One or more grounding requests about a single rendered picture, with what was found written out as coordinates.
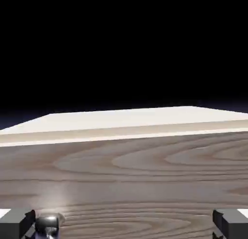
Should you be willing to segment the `light wood cabinet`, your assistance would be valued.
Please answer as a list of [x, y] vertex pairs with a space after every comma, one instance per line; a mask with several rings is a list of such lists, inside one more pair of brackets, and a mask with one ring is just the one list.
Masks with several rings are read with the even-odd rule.
[[195, 106], [49, 114], [0, 130], [0, 148], [248, 132], [248, 114]]

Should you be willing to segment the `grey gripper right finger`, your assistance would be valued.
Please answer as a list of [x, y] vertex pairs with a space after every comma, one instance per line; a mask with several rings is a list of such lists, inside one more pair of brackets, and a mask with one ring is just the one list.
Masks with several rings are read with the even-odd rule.
[[248, 209], [215, 209], [212, 239], [248, 239]]

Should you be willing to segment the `light wood cabinet door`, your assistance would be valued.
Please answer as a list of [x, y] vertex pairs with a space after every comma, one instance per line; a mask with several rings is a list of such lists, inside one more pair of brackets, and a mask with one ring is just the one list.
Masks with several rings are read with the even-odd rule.
[[211, 239], [248, 208], [248, 132], [0, 148], [0, 208], [60, 213], [61, 239]]

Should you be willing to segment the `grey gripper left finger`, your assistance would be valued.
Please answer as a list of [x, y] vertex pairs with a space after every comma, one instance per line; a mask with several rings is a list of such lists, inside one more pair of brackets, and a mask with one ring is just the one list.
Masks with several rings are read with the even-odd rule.
[[0, 209], [0, 239], [35, 239], [35, 210]]

